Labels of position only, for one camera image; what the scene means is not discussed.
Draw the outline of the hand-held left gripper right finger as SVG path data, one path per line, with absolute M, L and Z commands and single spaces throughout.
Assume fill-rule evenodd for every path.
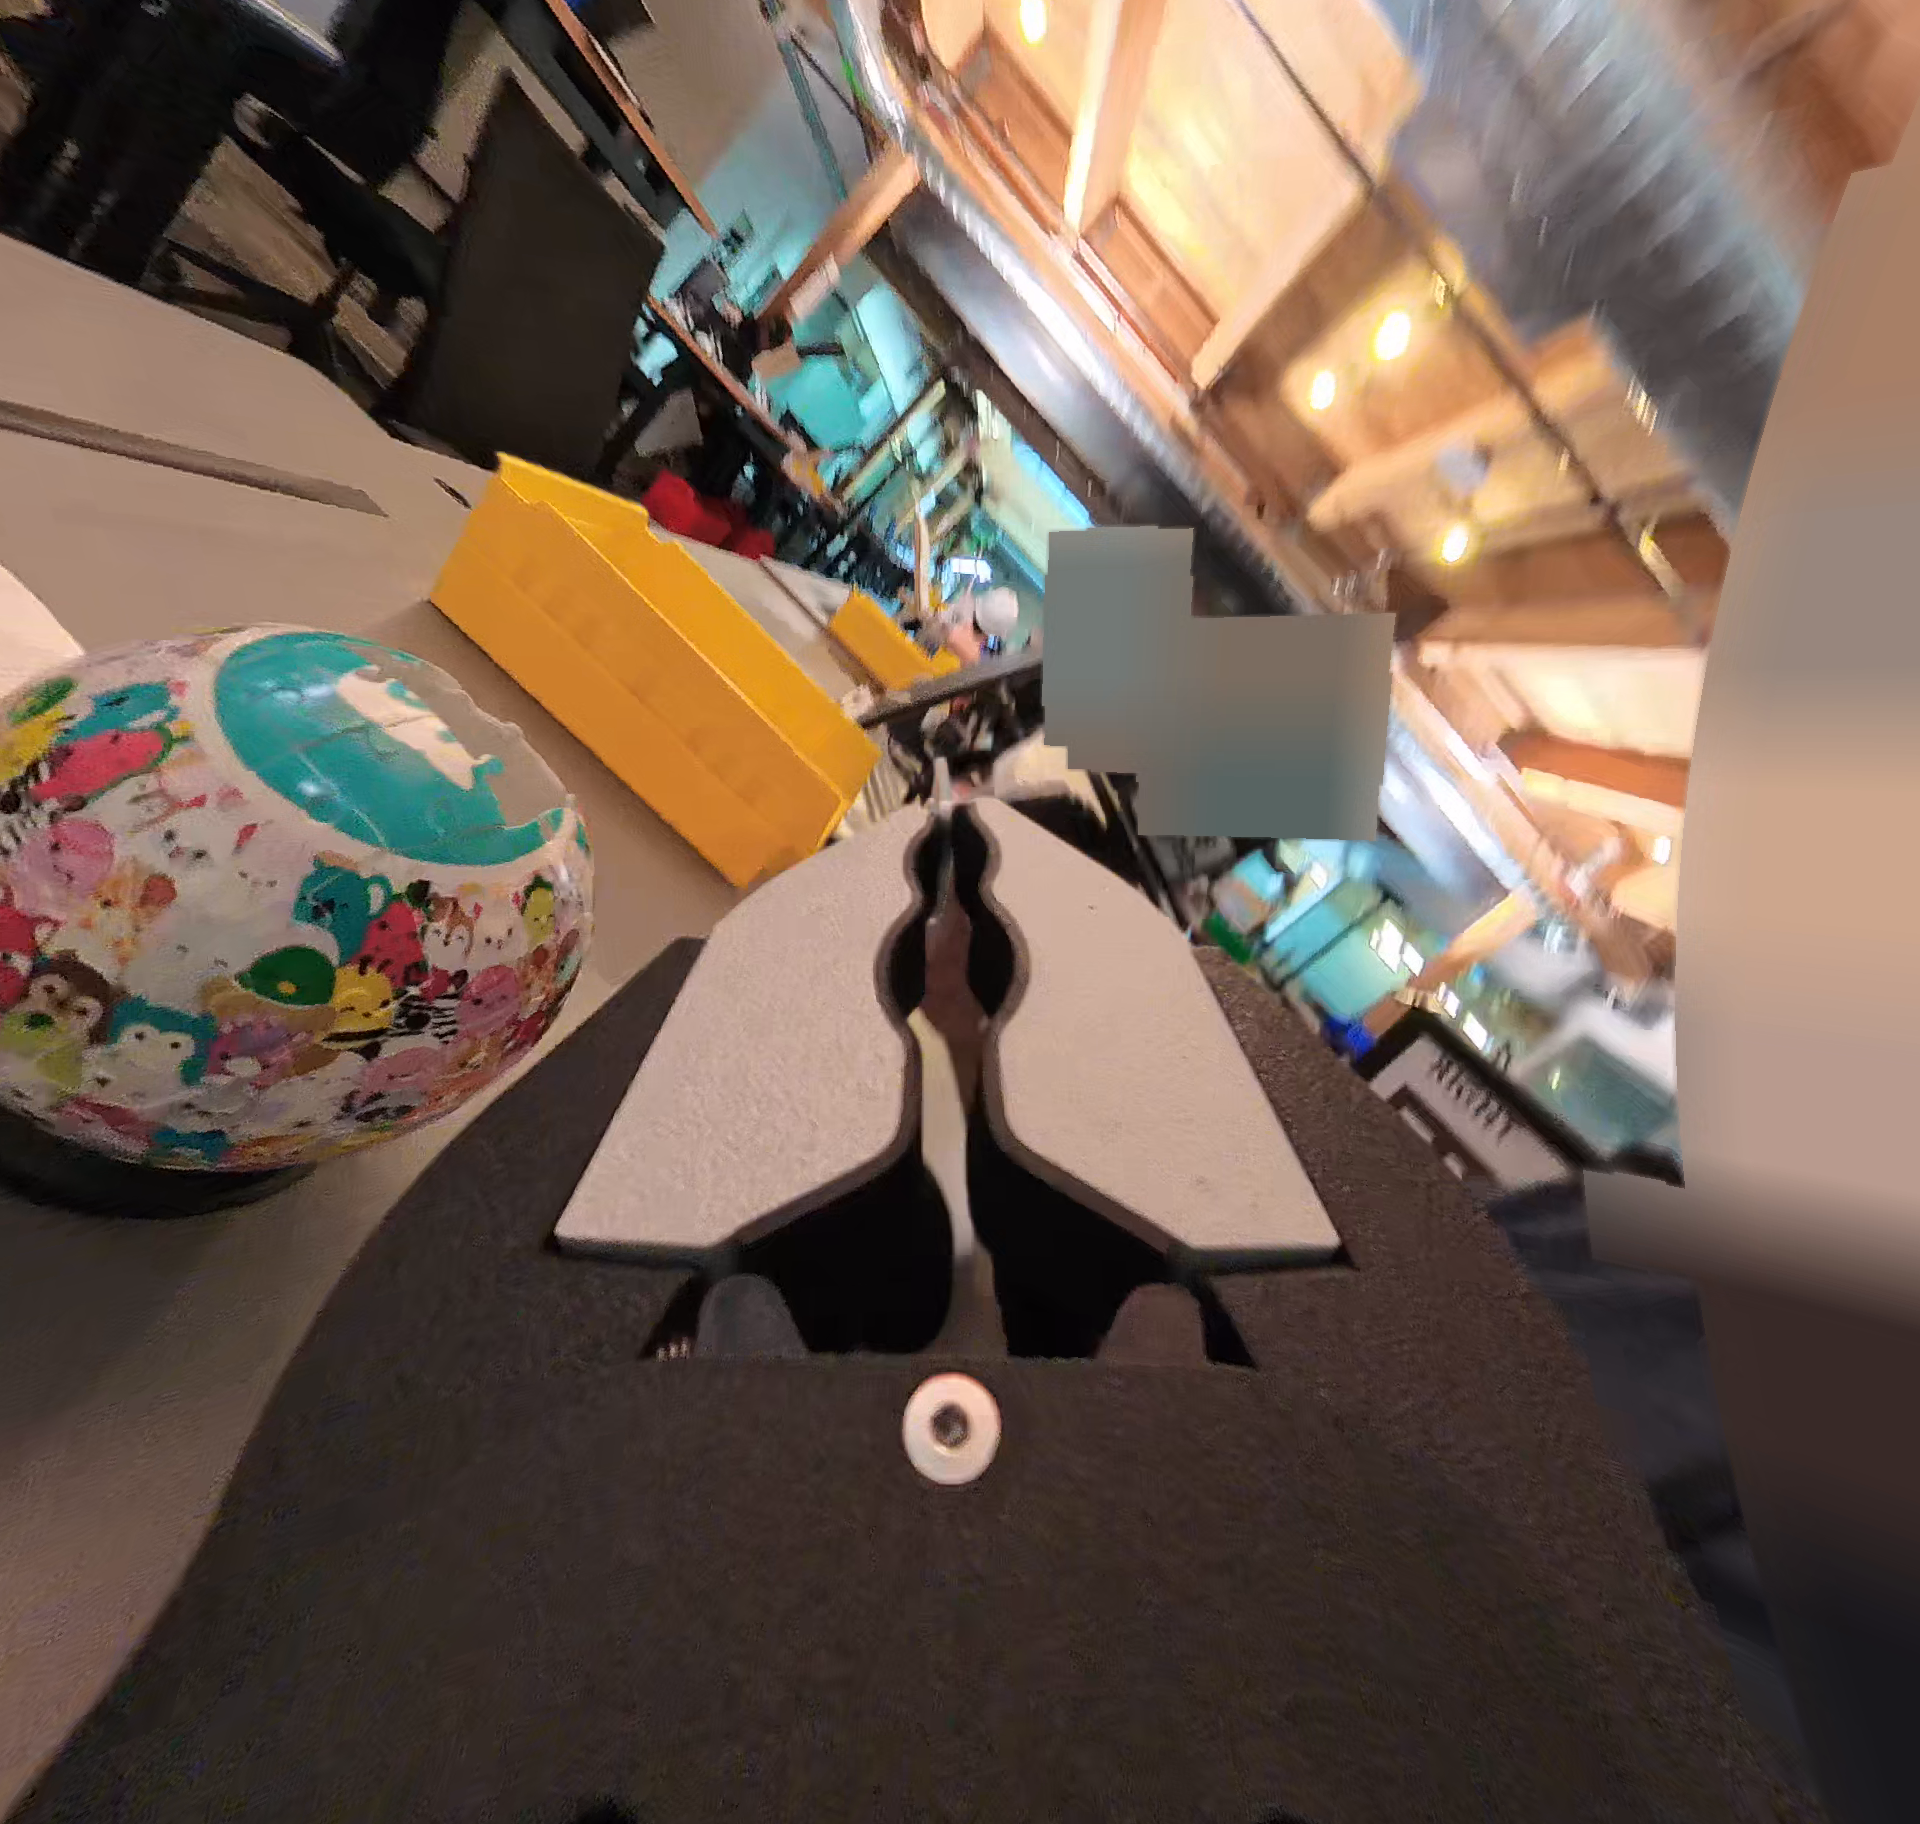
M 1183 1271 L 1322 1265 L 1335 1220 L 1185 934 L 1018 804 L 956 809 L 975 937 L 1012 952 L 984 1104 L 1021 1169 Z

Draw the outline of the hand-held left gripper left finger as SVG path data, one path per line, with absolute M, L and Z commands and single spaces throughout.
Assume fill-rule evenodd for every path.
M 731 1252 L 917 1147 L 943 840 L 900 809 L 719 919 L 560 1217 L 566 1252 Z

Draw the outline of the colourful puzzle ball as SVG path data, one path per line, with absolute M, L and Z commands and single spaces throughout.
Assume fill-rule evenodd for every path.
M 324 1163 L 463 1110 L 563 1016 L 585 809 L 437 666 L 226 625 L 3 674 L 3 1139 Z

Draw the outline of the black ball stand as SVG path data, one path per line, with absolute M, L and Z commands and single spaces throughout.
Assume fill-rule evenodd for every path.
M 32 1115 L 3 1110 L 3 1194 L 76 1217 L 172 1222 L 214 1217 L 305 1183 L 316 1163 L 266 1169 L 145 1167 L 52 1134 Z

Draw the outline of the yellow plastic bin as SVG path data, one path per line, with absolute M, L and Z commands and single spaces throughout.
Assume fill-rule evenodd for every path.
M 731 887 L 819 852 L 878 746 L 641 504 L 500 456 L 432 605 Z

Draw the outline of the small yellow bin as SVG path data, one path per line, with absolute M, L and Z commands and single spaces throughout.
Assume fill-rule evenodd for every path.
M 829 639 L 859 663 L 878 690 L 910 690 L 962 669 L 953 651 L 927 651 L 905 635 L 895 613 L 867 590 L 845 594 L 829 618 Z

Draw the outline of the red object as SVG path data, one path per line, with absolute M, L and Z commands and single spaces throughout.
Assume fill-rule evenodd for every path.
M 657 471 L 639 492 L 639 504 L 657 531 L 731 553 L 737 557 L 767 562 L 777 556 L 772 531 L 731 496 L 700 492 L 677 471 Z

